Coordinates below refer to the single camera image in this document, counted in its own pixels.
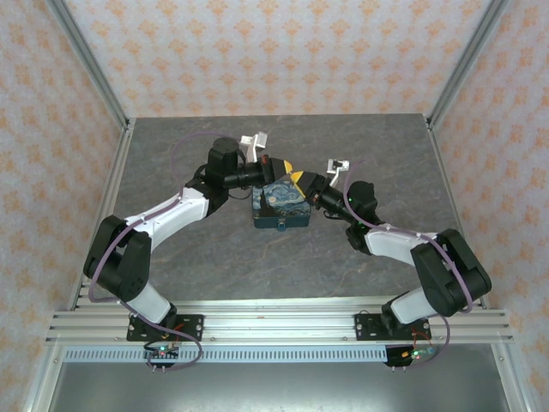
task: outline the metal bracket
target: metal bracket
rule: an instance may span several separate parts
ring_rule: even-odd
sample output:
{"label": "metal bracket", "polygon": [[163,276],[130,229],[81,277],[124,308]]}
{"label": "metal bracket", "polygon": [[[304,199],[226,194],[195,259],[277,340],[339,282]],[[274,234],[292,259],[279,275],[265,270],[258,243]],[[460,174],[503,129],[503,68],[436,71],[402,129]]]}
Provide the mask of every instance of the metal bracket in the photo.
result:
{"label": "metal bracket", "polygon": [[358,313],[354,315],[354,331],[357,341],[426,341],[427,339],[416,334],[414,331],[421,332],[431,339],[431,326],[427,319],[416,320],[411,324],[406,324],[398,330],[394,330],[390,335],[389,331],[383,326],[381,314]]}
{"label": "metal bracket", "polygon": [[[204,329],[203,315],[177,315],[175,324],[182,324],[181,332],[191,335],[198,341],[202,340],[202,331]],[[130,324],[128,325],[128,334],[126,335],[128,342],[173,342],[183,340],[177,335],[164,335],[152,326],[146,324],[137,317],[130,315]]]}
{"label": "metal bracket", "polygon": [[334,174],[334,177],[330,180],[329,185],[335,187],[337,185],[337,179],[340,177],[340,172],[346,172],[349,170],[349,161],[338,161],[337,159],[328,159],[327,174]]}
{"label": "metal bracket", "polygon": [[248,146],[246,161],[257,162],[257,152],[261,152],[267,146],[267,133],[257,132],[254,136],[242,136],[240,144]]}

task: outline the wall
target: wall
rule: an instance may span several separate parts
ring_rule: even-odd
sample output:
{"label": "wall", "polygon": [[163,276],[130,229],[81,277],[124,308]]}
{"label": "wall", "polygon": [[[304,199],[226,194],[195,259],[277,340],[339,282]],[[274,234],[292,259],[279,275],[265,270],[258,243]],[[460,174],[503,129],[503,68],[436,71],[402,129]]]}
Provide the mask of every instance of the wall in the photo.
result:
{"label": "wall", "polygon": [[131,117],[428,113],[488,3],[69,1]]}
{"label": "wall", "polygon": [[43,0],[0,8],[0,410],[81,272],[118,127]]}
{"label": "wall", "polygon": [[437,130],[457,208],[549,405],[549,3],[512,0]]}

